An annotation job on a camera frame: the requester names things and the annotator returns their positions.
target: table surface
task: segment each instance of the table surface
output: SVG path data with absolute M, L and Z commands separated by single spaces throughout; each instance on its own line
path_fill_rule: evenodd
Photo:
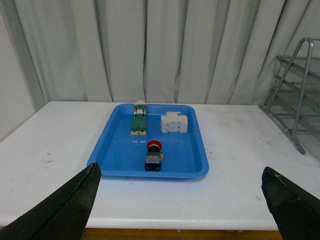
M 0 143 L 0 226 L 86 167 L 118 103 L 49 102 Z M 193 107 L 209 162 L 200 179 L 102 177 L 88 228 L 277 230 L 261 190 L 266 166 L 320 198 L 320 145 L 301 155 L 258 106 Z

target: tray rim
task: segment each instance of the tray rim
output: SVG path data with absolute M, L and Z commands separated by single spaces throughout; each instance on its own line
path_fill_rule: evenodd
M 107 120 L 99 138 L 94 146 L 92 153 L 87 161 L 87 166 L 92 162 L 91 159 L 96 159 L 100 148 L 104 143 L 104 139 L 107 137 L 108 132 L 111 128 L 112 122 L 115 120 L 118 110 L 123 107 L 134 106 L 134 103 L 121 103 L 114 107 L 109 119 Z M 200 161 L 202 164 L 202 169 L 197 172 L 161 172 L 161 171 L 128 171 L 128 170 L 101 170 L 102 177 L 118 177 L 118 178 L 154 178 L 154 179 L 197 179 L 204 177 L 210 169 L 208 158 L 205 151 L 205 146 L 202 140 L 198 119 L 196 112 L 193 107 L 184 104 L 161 104 L 161 103 L 147 103 L 147 107 L 175 107 L 175 108 L 187 108 L 191 112 L 193 127 L 199 134 L 196 135 L 196 144 L 199 150 Z

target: white relay module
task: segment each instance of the white relay module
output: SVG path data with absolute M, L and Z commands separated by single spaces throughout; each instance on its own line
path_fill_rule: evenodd
M 179 111 L 168 111 L 161 116 L 161 131 L 186 133 L 188 129 L 188 118 L 181 115 Z

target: white curtain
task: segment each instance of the white curtain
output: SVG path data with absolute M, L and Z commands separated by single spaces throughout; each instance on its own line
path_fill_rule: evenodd
M 261 104 L 275 57 L 320 37 L 319 0 L 14 4 L 46 102 Z

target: plastic tray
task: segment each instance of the plastic tray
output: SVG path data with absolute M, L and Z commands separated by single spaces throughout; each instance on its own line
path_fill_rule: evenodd
M 186 105 L 147 104 L 147 134 L 131 135 L 134 104 L 116 106 L 87 162 L 97 161 L 103 176 L 194 179 L 207 174 L 208 159 L 196 113 Z M 187 133 L 161 132 L 161 115 L 187 115 Z M 160 171 L 145 170 L 147 142 L 162 143 Z

